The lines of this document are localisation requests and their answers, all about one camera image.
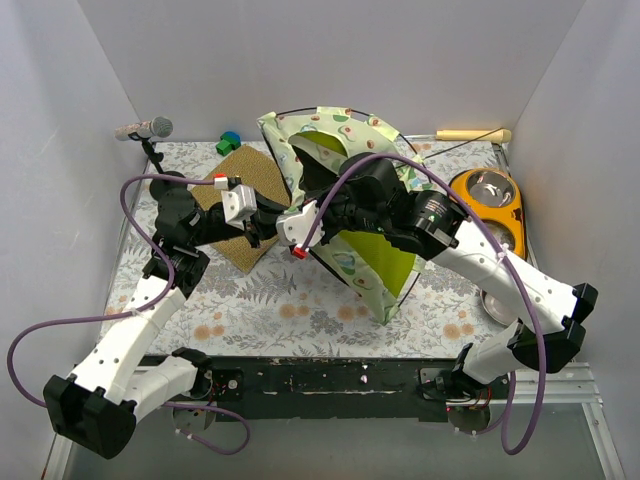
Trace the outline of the green avocado print pet tent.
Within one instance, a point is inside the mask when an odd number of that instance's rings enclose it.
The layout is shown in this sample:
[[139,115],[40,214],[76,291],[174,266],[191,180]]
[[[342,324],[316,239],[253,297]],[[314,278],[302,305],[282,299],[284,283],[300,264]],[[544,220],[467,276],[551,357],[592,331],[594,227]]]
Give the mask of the green avocado print pet tent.
[[[257,120],[283,176],[292,207],[322,201],[358,154],[398,153],[397,129],[379,116],[346,107],[266,113]],[[322,218],[329,240],[311,254],[358,294],[374,320],[387,324],[418,277],[422,261],[393,247],[383,235],[379,209],[367,190],[342,187]]]

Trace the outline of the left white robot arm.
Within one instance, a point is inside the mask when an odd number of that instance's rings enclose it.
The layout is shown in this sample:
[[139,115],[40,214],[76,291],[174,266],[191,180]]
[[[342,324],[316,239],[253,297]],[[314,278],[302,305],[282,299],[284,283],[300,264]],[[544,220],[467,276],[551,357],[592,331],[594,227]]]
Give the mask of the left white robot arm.
[[239,185],[204,209],[192,193],[169,188],[157,197],[153,236],[159,252],[143,269],[122,320],[65,378],[53,376],[43,395],[54,430],[105,459],[117,456],[136,424],[180,395],[209,396],[208,356],[181,347],[147,373],[134,374],[148,347],[193,293],[209,264],[201,246],[244,237],[257,247],[276,237],[286,206]]

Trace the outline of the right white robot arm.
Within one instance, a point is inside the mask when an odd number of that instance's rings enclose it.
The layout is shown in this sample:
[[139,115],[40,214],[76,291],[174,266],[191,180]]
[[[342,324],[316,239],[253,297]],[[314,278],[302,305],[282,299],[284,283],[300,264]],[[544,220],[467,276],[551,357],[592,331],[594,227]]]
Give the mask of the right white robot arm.
[[310,232],[322,244],[343,231],[381,234],[393,247],[461,275],[516,314],[504,331],[458,355],[449,377],[460,395],[475,397],[521,367],[543,376],[562,370],[581,350],[597,290],[559,282],[502,247],[450,187],[407,190],[396,159],[350,158],[322,195]]

